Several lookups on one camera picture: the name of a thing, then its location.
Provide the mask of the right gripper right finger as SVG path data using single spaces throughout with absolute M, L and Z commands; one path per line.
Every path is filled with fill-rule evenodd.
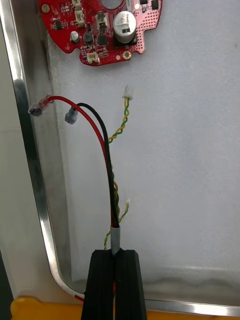
M 115 319 L 146 320 L 144 289 L 139 255 L 120 249 L 115 255 Z

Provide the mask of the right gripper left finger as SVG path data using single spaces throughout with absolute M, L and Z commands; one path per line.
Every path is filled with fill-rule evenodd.
M 114 258 L 110 250 L 95 250 L 90 259 L 82 320 L 113 319 Z

